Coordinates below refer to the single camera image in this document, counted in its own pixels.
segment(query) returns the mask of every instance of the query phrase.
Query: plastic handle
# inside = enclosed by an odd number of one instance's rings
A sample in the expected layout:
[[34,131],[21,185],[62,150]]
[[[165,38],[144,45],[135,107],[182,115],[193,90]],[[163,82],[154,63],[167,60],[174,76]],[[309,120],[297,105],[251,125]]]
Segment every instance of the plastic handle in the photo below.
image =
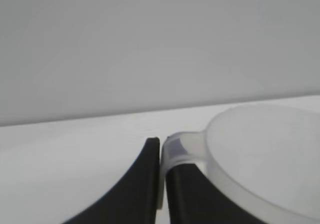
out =
[[203,132],[180,132],[170,136],[163,144],[161,154],[158,209],[162,208],[165,176],[170,169],[181,164],[203,163],[207,167],[208,147]]

